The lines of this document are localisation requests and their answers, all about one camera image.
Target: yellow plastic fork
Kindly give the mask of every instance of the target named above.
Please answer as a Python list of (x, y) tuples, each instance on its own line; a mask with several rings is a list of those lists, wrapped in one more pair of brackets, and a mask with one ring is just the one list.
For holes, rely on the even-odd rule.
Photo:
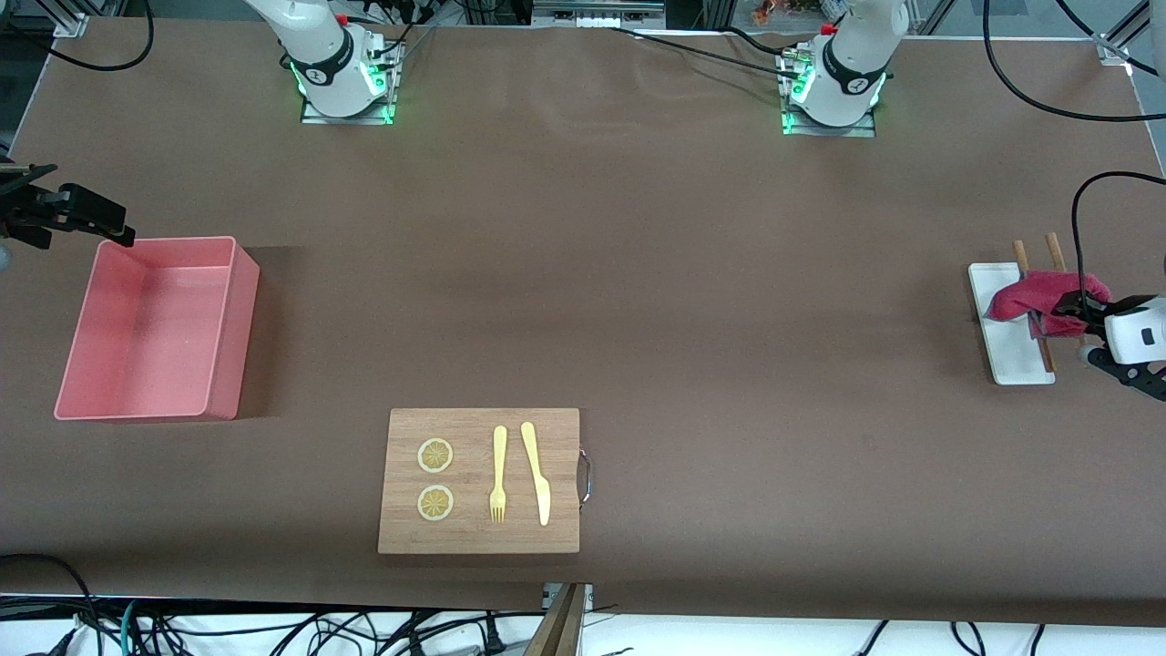
[(503, 470), (506, 466), (506, 426), (494, 428), (494, 489), (490, 493), (490, 521), (506, 521), (506, 492), (503, 491)]

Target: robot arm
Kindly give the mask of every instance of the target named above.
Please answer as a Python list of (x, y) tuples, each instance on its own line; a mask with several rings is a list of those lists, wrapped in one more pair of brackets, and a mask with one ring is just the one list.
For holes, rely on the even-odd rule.
[(1074, 290), (1053, 310), (1084, 320), (1086, 333), (1101, 338), (1102, 346), (1081, 348), (1081, 360), (1123, 386), (1166, 401), (1166, 369), (1150, 368), (1166, 361), (1166, 298), (1138, 295), (1105, 303), (1089, 294), (1084, 302), (1083, 309), (1081, 294)]
[(328, 0), (244, 1), (275, 30), (301, 92), (322, 114), (358, 114), (387, 92), (385, 37), (340, 24)]
[(822, 125), (858, 122), (877, 100), (909, 23), (906, 0), (850, 0), (850, 13), (835, 34), (801, 45), (813, 52), (812, 69), (791, 100)]

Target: red cloth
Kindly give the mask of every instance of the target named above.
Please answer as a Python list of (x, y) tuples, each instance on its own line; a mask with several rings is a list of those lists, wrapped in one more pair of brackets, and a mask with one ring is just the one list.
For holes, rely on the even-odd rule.
[[(1076, 318), (1053, 316), (1051, 312), (1061, 296), (1079, 288), (1076, 273), (1030, 270), (1024, 280), (996, 291), (988, 316), (997, 320), (1009, 320), (1028, 310), (1037, 310), (1042, 317), (1045, 337), (1076, 338), (1086, 332), (1086, 324)], [(1112, 299), (1109, 287), (1091, 273), (1086, 274), (1086, 289), (1103, 302)]]

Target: pink plastic bin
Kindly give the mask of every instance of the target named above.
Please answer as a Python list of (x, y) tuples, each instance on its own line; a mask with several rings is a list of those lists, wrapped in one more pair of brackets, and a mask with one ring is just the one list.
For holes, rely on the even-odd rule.
[(54, 415), (234, 419), (258, 285), (232, 237), (101, 241)]

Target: wooden chopstick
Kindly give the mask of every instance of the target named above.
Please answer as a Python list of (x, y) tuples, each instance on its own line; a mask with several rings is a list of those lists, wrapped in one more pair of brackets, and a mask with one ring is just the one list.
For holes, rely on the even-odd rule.
[[(1068, 270), (1065, 266), (1065, 253), (1061, 252), (1061, 241), (1056, 238), (1056, 232), (1045, 234), (1045, 242), (1048, 244), (1048, 254), (1053, 256), (1053, 268), (1056, 270)], [(1077, 338), (1079, 346), (1086, 346), (1084, 336)]]
[[(1028, 275), (1028, 253), (1024, 249), (1024, 241), (1020, 239), (1012, 241), (1012, 252), (1016, 253), (1017, 266), (1020, 267), (1020, 278), (1023, 280)], [(1056, 362), (1053, 361), (1053, 352), (1048, 350), (1048, 340), (1037, 338), (1037, 345), (1040, 346), (1040, 359), (1045, 361), (1045, 372), (1056, 374)]]

